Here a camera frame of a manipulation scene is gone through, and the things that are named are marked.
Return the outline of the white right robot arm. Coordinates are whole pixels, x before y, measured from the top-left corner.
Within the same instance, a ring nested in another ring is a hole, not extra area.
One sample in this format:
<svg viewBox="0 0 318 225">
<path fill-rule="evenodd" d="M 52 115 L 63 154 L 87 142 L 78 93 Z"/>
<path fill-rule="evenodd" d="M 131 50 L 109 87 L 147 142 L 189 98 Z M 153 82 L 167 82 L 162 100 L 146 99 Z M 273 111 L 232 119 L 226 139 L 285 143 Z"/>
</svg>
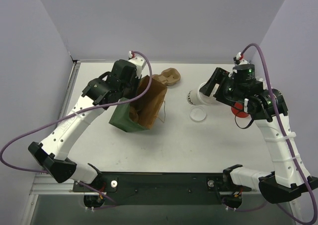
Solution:
<svg viewBox="0 0 318 225">
<path fill-rule="evenodd" d="M 311 176 L 298 153 L 289 125 L 288 108 L 277 89 L 265 89 L 255 77 L 253 64 L 240 64 L 232 72 L 216 68 L 209 80 L 199 87 L 199 95 L 213 96 L 233 107 L 243 106 L 245 113 L 260 129 L 269 150 L 274 171 L 251 170 L 242 165 L 224 169 L 224 181 L 231 187 L 245 186 L 261 192 L 266 201 L 289 202 L 317 189 L 318 179 Z"/>
</svg>

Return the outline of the green paper bag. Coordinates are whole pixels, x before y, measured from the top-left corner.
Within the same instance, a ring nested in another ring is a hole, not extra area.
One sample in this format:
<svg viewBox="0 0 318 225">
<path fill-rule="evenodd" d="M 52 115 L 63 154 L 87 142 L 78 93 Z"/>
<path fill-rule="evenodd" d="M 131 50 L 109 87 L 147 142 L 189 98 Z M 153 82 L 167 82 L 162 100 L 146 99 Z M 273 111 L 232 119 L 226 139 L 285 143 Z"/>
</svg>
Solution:
<svg viewBox="0 0 318 225">
<path fill-rule="evenodd" d="M 145 95 L 133 102 L 121 104 L 115 108 L 109 124 L 127 133 L 151 129 L 158 118 L 166 92 L 167 87 L 153 79 Z M 130 107 L 143 110 L 144 122 L 142 124 L 130 119 Z"/>
</svg>

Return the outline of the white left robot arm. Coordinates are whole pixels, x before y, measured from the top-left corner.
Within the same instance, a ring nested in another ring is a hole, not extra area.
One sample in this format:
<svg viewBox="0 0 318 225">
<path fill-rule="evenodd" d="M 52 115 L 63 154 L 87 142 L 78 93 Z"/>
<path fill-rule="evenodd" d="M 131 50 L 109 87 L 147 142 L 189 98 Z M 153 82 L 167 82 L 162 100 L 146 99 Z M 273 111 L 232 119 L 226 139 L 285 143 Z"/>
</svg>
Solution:
<svg viewBox="0 0 318 225">
<path fill-rule="evenodd" d="M 88 82 L 81 96 L 56 129 L 41 142 L 32 142 L 29 152 L 36 161 L 58 182 L 68 179 L 84 182 L 91 191 L 101 187 L 101 173 L 92 165 L 84 165 L 68 158 L 75 142 L 88 126 L 110 105 L 137 99 L 142 70 L 146 58 L 134 51 L 128 60 L 117 60 L 112 70 Z"/>
</svg>

